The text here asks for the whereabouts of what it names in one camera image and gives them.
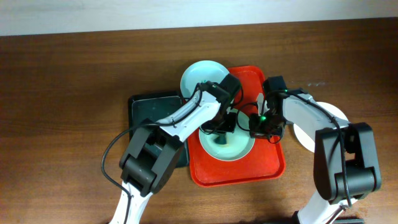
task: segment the wooden table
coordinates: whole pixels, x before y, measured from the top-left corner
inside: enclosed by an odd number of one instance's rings
[[[120,190],[100,171],[128,127],[127,99],[179,89],[208,59],[257,65],[373,127],[382,188],[345,216],[398,220],[398,19],[0,37],[0,222],[105,223]],[[119,179],[128,143],[109,154]],[[313,154],[289,128],[276,180],[204,189],[187,168],[149,200],[142,223],[251,223],[290,217],[315,190]]]

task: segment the dark green object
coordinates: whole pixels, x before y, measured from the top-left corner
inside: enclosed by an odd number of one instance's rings
[[[177,91],[168,91],[164,93],[152,93],[145,95],[134,95],[130,97],[128,102],[129,107],[129,126],[134,126],[141,123],[146,118],[151,121],[157,121],[168,117],[170,114],[176,112],[182,106],[182,98]],[[147,150],[159,156],[161,149],[157,146],[146,144]],[[176,167],[186,167],[189,165],[188,144],[184,142],[184,149],[181,153],[180,159]]]

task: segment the wall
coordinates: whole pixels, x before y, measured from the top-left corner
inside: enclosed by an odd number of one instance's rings
[[[0,35],[393,16],[397,0],[0,0]]]

